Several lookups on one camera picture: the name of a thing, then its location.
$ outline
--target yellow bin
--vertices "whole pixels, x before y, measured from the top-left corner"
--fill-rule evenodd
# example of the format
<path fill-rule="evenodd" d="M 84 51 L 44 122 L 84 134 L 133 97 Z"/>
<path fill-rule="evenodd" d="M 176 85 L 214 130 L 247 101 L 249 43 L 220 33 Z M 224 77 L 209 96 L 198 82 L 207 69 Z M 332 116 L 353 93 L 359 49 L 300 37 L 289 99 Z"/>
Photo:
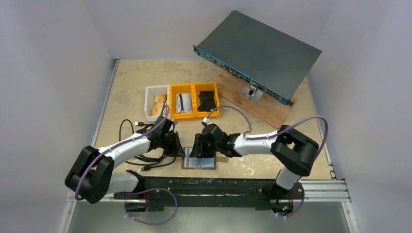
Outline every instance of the yellow bin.
<path fill-rule="evenodd" d="M 204 118 L 209 115 L 209 112 L 199 112 L 197 107 L 200 105 L 199 94 L 201 91 L 214 91 L 215 93 L 215 103 L 216 106 L 220 106 L 218 88 L 216 82 L 208 83 L 186 83 L 186 84 L 171 84 L 169 87 L 169 106 L 170 106 L 170 117 L 171 119 L 195 119 Z M 192 101 L 192 113 L 177 113 L 176 112 L 176 94 L 178 93 L 190 93 L 190 98 Z M 212 113 L 211 117 L 218 117 L 220 114 L 220 109 Z"/>

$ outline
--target metal bracket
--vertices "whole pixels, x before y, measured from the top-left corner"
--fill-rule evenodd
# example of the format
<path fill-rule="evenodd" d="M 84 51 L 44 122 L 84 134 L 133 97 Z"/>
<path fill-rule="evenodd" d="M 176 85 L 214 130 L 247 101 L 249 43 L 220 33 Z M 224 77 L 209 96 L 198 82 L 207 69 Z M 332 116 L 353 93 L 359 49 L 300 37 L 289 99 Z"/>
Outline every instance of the metal bracket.
<path fill-rule="evenodd" d="M 245 87 L 240 95 L 254 103 L 257 103 L 260 97 L 262 97 L 263 92 L 254 86 L 249 86 Z"/>

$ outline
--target plastic bin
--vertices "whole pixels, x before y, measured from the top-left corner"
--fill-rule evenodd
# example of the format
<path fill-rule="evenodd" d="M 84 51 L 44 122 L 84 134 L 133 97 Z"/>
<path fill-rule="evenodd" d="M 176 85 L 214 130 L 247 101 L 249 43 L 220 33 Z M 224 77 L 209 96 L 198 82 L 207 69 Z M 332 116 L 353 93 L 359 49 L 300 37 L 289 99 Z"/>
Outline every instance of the plastic bin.
<path fill-rule="evenodd" d="M 170 106 L 170 116 L 171 119 L 193 119 L 195 118 L 195 107 L 193 105 L 193 92 L 192 92 L 192 84 L 172 84 L 169 86 L 169 106 Z M 176 94 L 178 93 L 190 93 L 190 98 L 192 101 L 192 113 L 177 113 L 176 112 Z"/>
<path fill-rule="evenodd" d="M 208 83 L 187 83 L 187 84 L 172 84 L 169 87 L 169 93 L 171 96 L 169 98 L 169 106 L 171 108 L 171 119 L 194 119 L 194 118 L 204 118 L 209 115 L 209 112 L 199 112 L 197 107 L 200 106 L 199 94 L 201 91 L 213 91 L 215 96 L 216 107 L 220 106 L 218 88 L 216 82 Z M 177 113 L 176 112 L 176 94 L 178 93 L 190 93 L 190 98 L 192 100 L 192 110 L 193 113 Z M 211 117 L 218 117 L 220 114 L 220 109 L 212 113 Z"/>
<path fill-rule="evenodd" d="M 199 94 L 201 91 L 213 91 L 215 96 L 215 104 L 216 107 L 220 106 L 219 96 L 218 96 L 218 87 L 215 82 L 208 82 L 208 83 L 193 83 L 193 95 L 196 99 L 195 105 L 195 117 L 196 118 L 204 118 L 209 115 L 209 112 L 200 112 L 197 110 L 198 106 L 200 106 L 200 98 Z M 210 115 L 210 117 L 218 117 L 220 114 L 220 109 L 216 110 L 215 112 Z"/>
<path fill-rule="evenodd" d="M 150 112 L 152 110 L 153 102 L 155 101 L 155 95 L 164 94 L 166 95 L 166 103 L 169 102 L 169 85 L 160 85 L 160 86 L 147 86 L 146 95 L 144 102 L 144 114 L 146 116 L 146 121 L 155 122 L 159 116 L 151 116 Z"/>

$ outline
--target white bin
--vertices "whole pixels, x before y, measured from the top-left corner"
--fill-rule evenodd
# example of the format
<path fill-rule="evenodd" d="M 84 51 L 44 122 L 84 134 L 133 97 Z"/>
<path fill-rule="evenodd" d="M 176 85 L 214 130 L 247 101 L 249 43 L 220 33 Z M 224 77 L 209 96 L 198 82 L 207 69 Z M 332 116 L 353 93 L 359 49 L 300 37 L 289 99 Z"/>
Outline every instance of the white bin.
<path fill-rule="evenodd" d="M 169 104 L 169 85 L 161 86 L 147 86 L 146 95 L 144 100 L 144 114 L 146 116 L 146 121 L 155 122 L 159 116 L 151 116 L 150 111 L 152 110 L 153 102 L 155 101 L 155 95 L 165 94 L 166 104 Z"/>

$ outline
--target wooden block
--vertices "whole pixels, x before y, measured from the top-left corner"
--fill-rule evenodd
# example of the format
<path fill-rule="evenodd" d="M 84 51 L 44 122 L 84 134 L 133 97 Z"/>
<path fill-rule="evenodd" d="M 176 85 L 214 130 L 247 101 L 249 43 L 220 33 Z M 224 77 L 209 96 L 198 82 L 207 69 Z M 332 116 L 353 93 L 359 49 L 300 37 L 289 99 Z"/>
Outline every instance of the wooden block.
<path fill-rule="evenodd" d="M 283 125 L 283 122 L 285 122 L 297 102 L 297 98 L 292 97 L 294 104 L 292 107 L 289 107 L 281 104 L 272 97 L 263 94 L 259 101 L 254 103 L 240 95 L 242 90 L 249 86 L 249 84 L 226 71 L 222 71 L 218 75 L 216 83 L 218 85 L 218 93 L 220 96 L 228 99 L 243 110 L 277 129 Z"/>

